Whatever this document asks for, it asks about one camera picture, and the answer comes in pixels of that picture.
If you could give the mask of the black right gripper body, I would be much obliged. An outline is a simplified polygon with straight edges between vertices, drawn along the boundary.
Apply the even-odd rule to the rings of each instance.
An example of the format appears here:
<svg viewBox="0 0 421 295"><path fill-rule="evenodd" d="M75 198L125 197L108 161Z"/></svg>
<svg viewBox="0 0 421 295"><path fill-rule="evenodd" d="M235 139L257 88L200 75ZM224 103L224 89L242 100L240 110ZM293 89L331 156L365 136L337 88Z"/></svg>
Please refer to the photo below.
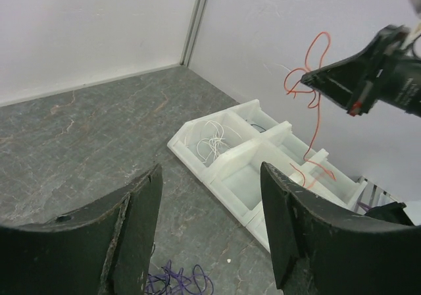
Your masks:
<svg viewBox="0 0 421 295"><path fill-rule="evenodd" d="M406 26L388 25L382 28L373 40L351 59L355 83L346 110L351 116L367 113L383 85L384 77L391 70L391 60L400 55L401 46L410 34Z"/></svg>

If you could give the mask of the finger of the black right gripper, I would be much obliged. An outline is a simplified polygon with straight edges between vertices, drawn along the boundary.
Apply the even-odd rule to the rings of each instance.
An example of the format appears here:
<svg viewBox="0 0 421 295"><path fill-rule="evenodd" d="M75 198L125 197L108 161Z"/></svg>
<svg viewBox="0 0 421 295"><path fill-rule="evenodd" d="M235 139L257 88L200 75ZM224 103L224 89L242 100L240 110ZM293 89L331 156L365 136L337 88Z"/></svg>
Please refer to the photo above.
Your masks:
<svg viewBox="0 0 421 295"><path fill-rule="evenodd" d="M334 80L346 88L358 88L365 83L376 86L384 73L384 51L385 45L369 44L351 57L305 73L301 83L306 85L305 78L312 77Z"/></svg>
<svg viewBox="0 0 421 295"><path fill-rule="evenodd" d="M321 80L319 78L307 77L305 78L305 84L341 108L346 108L348 106L353 94L350 89L338 84L334 80Z"/></svg>

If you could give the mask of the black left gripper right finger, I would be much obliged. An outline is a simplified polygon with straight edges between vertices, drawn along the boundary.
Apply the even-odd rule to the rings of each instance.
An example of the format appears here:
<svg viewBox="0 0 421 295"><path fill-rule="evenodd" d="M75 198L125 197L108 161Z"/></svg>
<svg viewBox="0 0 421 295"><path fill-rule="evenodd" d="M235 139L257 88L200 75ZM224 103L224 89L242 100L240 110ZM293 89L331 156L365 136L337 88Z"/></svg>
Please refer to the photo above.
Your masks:
<svg viewBox="0 0 421 295"><path fill-rule="evenodd" d="M403 203L360 215L266 162L260 167L260 188L278 288L306 258L319 294L420 293L420 227Z"/></svg>

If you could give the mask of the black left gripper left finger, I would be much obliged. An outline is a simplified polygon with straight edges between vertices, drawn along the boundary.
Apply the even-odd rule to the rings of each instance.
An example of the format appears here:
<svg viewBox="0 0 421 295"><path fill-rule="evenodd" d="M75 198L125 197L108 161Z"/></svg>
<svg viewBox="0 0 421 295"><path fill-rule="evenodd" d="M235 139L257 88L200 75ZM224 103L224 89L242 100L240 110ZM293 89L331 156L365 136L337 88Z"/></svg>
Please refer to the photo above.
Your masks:
<svg viewBox="0 0 421 295"><path fill-rule="evenodd" d="M1 227L2 294L143 294L162 198L155 165L46 223Z"/></svg>

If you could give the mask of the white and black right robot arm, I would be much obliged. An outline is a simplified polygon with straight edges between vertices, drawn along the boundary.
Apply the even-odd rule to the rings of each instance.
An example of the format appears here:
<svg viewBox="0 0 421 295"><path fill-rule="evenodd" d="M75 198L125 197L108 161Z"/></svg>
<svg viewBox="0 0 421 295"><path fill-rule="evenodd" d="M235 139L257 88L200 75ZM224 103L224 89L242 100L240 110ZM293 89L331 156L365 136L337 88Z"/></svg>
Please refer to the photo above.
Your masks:
<svg viewBox="0 0 421 295"><path fill-rule="evenodd" d="M301 77L351 116L368 113L377 101L420 116L420 56L406 26L388 25L360 52Z"/></svg>

